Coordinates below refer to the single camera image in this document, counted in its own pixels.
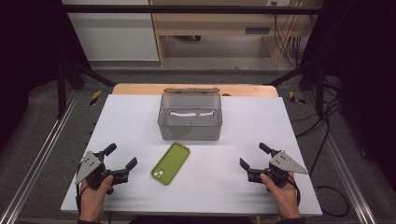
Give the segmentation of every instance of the smartphone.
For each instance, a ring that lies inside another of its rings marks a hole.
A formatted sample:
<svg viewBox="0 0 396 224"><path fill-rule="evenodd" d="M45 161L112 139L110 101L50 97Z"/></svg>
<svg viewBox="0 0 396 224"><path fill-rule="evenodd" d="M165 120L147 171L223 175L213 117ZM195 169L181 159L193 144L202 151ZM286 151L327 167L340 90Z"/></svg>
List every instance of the smartphone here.
<svg viewBox="0 0 396 224"><path fill-rule="evenodd" d="M164 185L170 184L189 155L190 150L187 147L173 143L151 170L151 176Z"/></svg>

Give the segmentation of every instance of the horizontal black bar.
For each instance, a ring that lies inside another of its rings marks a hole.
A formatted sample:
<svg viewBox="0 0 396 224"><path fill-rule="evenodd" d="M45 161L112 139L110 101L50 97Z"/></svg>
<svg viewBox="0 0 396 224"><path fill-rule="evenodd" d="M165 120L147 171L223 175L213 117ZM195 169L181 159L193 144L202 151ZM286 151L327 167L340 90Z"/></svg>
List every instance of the horizontal black bar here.
<svg viewBox="0 0 396 224"><path fill-rule="evenodd" d="M274 14L319 15L341 9L323 7L228 7L228 6L106 6L106 5L46 5L41 8L68 13L199 13L199 14Z"/></svg>

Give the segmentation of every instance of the green phone case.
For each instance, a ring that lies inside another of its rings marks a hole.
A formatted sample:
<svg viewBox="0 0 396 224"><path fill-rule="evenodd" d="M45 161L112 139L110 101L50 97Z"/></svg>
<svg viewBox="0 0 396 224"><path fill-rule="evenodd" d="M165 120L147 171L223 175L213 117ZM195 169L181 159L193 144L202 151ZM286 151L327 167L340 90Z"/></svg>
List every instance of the green phone case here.
<svg viewBox="0 0 396 224"><path fill-rule="evenodd" d="M161 183L168 185L189 155L190 150L187 147L180 143L172 144L151 170L151 176Z"/></svg>

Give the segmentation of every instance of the gray plastic box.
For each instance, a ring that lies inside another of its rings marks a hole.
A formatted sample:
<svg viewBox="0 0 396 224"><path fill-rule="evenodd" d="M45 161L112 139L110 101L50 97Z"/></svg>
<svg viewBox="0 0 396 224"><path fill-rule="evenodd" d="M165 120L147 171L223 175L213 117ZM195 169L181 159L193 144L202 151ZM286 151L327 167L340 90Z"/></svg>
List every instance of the gray plastic box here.
<svg viewBox="0 0 396 224"><path fill-rule="evenodd" d="M158 124L164 140L219 140L222 114L219 89L166 89Z"/></svg>

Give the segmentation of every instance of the yellow and black tape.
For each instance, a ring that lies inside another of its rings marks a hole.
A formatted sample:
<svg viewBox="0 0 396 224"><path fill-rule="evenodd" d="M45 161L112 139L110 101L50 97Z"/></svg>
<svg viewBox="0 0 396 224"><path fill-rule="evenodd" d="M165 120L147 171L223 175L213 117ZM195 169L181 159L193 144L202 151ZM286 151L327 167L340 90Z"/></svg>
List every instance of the yellow and black tape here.
<svg viewBox="0 0 396 224"><path fill-rule="evenodd" d="M290 101L293 102L293 103L298 103L298 104L301 104L301 105L304 105L304 104L305 104L305 100L297 100L297 99L295 98L294 92L293 92L293 91L290 91L290 92L289 92L289 97L290 97Z"/></svg>
<svg viewBox="0 0 396 224"><path fill-rule="evenodd" d="M101 91L95 91L95 92L93 93L93 96L92 96L90 105L95 105L95 104L96 104L96 101L97 101L98 98L99 98L100 92L101 92Z"/></svg>

